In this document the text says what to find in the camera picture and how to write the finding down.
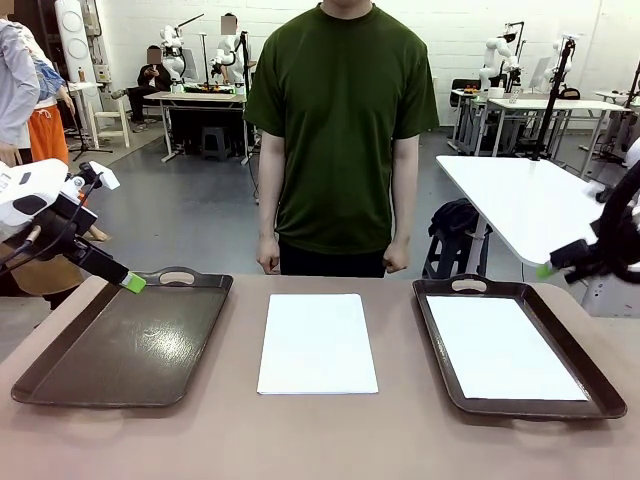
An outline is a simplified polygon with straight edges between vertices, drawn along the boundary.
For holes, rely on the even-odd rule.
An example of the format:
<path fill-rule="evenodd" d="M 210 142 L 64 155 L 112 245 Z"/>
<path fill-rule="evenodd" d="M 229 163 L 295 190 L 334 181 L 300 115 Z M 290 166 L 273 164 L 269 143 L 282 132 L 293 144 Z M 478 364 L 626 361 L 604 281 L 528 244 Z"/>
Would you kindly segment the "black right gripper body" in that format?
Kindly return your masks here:
<path fill-rule="evenodd" d="M 592 244 L 587 243 L 590 247 L 589 263 L 592 265 L 592 275 L 587 278 L 566 278 L 564 276 L 568 284 L 574 284 L 592 277 L 618 276 L 606 255 L 613 253 L 613 241 L 617 238 L 620 225 L 620 222 L 609 226 L 604 226 L 603 222 L 595 223 L 595 226 L 598 227 L 598 240 Z"/>

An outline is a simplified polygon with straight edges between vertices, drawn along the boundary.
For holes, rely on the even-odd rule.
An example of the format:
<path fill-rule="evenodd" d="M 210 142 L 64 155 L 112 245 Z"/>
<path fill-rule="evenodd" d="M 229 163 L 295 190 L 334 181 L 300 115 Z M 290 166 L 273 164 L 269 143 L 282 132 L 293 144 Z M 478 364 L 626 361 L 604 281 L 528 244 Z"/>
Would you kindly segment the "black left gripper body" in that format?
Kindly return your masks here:
<path fill-rule="evenodd" d="M 37 258 L 52 258 L 72 252 L 76 238 L 84 235 L 96 220 L 97 215 L 86 206 L 59 197 L 34 219 L 41 232 L 32 245 L 32 253 Z"/>

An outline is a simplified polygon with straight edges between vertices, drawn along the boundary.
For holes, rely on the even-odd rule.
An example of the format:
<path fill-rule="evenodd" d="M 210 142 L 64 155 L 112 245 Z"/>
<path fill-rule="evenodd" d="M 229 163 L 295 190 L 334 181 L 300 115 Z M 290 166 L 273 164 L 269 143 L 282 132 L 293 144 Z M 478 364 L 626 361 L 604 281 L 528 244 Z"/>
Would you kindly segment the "person's right hand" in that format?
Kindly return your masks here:
<path fill-rule="evenodd" d="M 280 248 L 274 235 L 259 237 L 257 262 L 266 275 L 279 273 Z"/>

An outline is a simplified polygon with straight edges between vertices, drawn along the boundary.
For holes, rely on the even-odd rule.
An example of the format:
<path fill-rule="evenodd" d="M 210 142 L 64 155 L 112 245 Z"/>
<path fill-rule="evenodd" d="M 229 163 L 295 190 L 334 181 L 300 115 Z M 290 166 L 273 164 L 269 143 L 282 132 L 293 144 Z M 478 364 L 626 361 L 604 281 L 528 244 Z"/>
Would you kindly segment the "person's left hand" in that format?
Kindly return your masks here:
<path fill-rule="evenodd" d="M 383 263 L 388 274 L 406 270 L 410 263 L 409 244 L 404 241 L 392 241 L 384 253 Z"/>

